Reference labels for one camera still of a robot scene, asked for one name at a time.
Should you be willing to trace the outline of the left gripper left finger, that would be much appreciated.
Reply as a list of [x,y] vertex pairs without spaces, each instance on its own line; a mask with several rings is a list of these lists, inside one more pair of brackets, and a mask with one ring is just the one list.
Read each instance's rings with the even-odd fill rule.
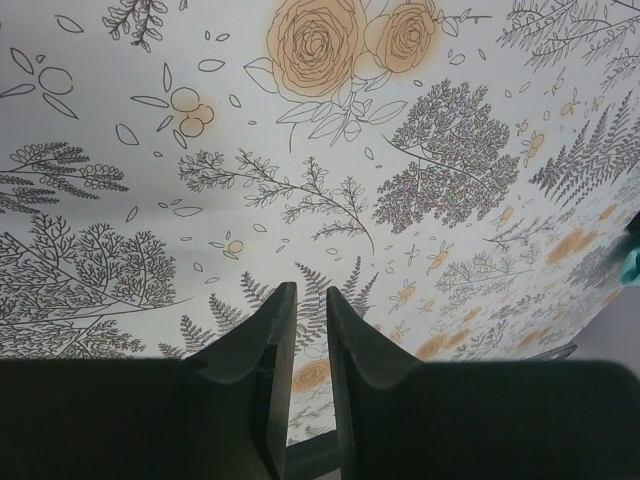
[[5,479],[279,479],[297,288],[177,359],[5,360]]

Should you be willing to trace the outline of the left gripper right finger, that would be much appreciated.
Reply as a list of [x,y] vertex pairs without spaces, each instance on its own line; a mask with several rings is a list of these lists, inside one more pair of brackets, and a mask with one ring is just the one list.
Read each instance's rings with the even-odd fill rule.
[[424,362],[336,288],[327,327],[345,479],[635,479],[639,382],[605,361]]

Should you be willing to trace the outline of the teal t shirt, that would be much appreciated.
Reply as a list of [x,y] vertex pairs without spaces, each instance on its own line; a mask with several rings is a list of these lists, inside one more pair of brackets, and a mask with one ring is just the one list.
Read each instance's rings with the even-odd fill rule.
[[640,286],[640,248],[634,248],[626,256],[619,280],[624,286]]

